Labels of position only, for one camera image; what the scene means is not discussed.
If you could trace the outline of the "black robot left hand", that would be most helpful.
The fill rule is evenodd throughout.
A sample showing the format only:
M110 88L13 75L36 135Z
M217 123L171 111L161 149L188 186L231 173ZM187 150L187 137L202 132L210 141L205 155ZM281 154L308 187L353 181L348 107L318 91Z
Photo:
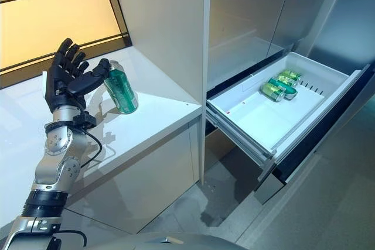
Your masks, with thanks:
M102 58L90 71L86 54L70 38L65 39L54 55L46 73L45 100L51 112L68 105L86 109L85 95L101 86L108 78L110 61Z

